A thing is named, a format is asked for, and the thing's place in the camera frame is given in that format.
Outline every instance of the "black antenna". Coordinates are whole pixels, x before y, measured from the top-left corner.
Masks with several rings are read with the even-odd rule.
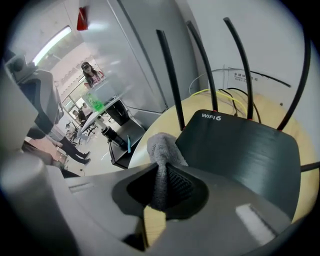
[[[208,76],[209,86],[210,86],[210,90],[211,90],[212,109],[214,111],[218,111],[218,101],[217,101],[217,94],[216,94],[216,89],[215,89],[214,77],[212,76],[211,67],[209,64],[208,56],[206,54],[204,45],[202,44],[201,39],[200,39],[194,25],[192,24],[192,22],[189,20],[186,22],[186,25],[189,28],[189,30],[193,36],[193,39],[196,42],[196,45],[198,46],[198,49],[199,49],[201,57],[202,57],[202,61],[205,66],[205,71]]]
[[[288,112],[285,114],[282,122],[278,126],[278,130],[282,131],[285,126],[287,125],[289,119],[291,118],[292,114],[294,113],[299,100],[301,98],[302,93],[304,92],[304,88],[307,82],[307,77],[309,73],[309,67],[310,67],[310,58],[311,58],[311,43],[310,39],[307,37],[306,32],[303,31],[304,36],[304,60],[303,60],[303,66],[302,66],[302,74],[300,78],[300,82],[298,85],[298,89],[296,90],[295,96],[293,98],[293,101],[291,103],[291,106],[288,109]]]
[[[246,87],[248,91],[248,114],[246,116],[247,119],[252,120],[254,115],[254,97],[253,97],[253,91],[252,91],[252,81],[251,81],[251,74],[250,74],[250,68],[249,63],[247,60],[246,52],[244,49],[244,46],[242,45],[242,42],[240,40],[240,37],[232,24],[231,20],[226,17],[223,19],[225,24],[227,25],[228,29],[231,32],[231,35],[233,36],[233,39],[235,41],[236,46],[238,47],[238,51],[241,56],[243,69],[246,77]]]
[[[184,113],[182,111],[182,104],[181,104],[181,98],[180,98],[180,92],[178,87],[178,81],[177,76],[175,72],[175,66],[174,62],[171,57],[168,41],[165,35],[165,32],[163,30],[156,30],[156,34],[159,38],[166,69],[168,71],[176,114],[178,116],[178,121],[180,125],[180,131],[182,131],[185,128],[185,120],[184,120]]]

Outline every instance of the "wifi router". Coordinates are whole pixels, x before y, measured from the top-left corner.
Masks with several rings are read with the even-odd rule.
[[[223,20],[235,40],[247,77],[247,119],[219,112],[209,60],[197,31],[189,21],[187,26],[199,48],[208,76],[212,110],[196,111],[185,127],[169,46],[164,32],[157,30],[182,131],[176,145],[190,167],[242,184],[277,206],[292,220],[300,193],[301,165],[296,140],[282,132],[282,129],[292,116],[306,84],[311,55],[310,41],[304,35],[304,63],[298,90],[283,121],[278,129],[274,129],[252,121],[253,89],[246,53],[230,19]]]

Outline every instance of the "gray towel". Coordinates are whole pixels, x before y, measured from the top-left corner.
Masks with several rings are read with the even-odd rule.
[[[168,133],[160,132],[150,137],[146,144],[150,160],[159,165],[154,183],[154,191],[150,206],[164,211],[167,201],[167,167],[166,164],[188,166],[176,145],[176,138]]]

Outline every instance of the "wooden table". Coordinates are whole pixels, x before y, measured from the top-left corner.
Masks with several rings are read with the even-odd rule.
[[[234,98],[238,99],[245,106],[247,106],[247,96],[245,94],[236,90],[228,90],[228,92],[231,93]],[[219,112],[234,115],[235,109],[233,107],[232,101],[221,95],[217,95],[217,98]],[[268,100],[267,98],[259,94],[254,95],[254,103],[259,111],[261,122],[264,125],[277,128],[281,120],[285,116],[286,110],[280,105]],[[237,109],[243,112],[243,109],[240,107],[240,105],[237,102],[235,104],[237,106]],[[185,124],[187,124],[197,110],[212,110],[210,94],[204,92],[189,97],[182,101],[182,108]],[[246,115],[239,113],[239,111],[238,116],[246,118]],[[258,122],[256,111],[254,111],[253,120]],[[147,152],[147,141],[151,136],[160,132],[168,133],[175,137],[178,137],[180,135],[181,131],[179,129],[175,106],[171,107],[168,111],[162,114],[145,132],[132,156],[129,168],[150,163],[149,155]],[[295,138],[299,146],[301,165],[306,165],[317,161],[316,153],[308,134],[294,118],[291,118],[289,120],[283,132]],[[295,222],[296,220],[304,217],[311,211],[317,199],[318,189],[319,170],[315,169],[303,172],[301,174],[298,205],[292,222]]]

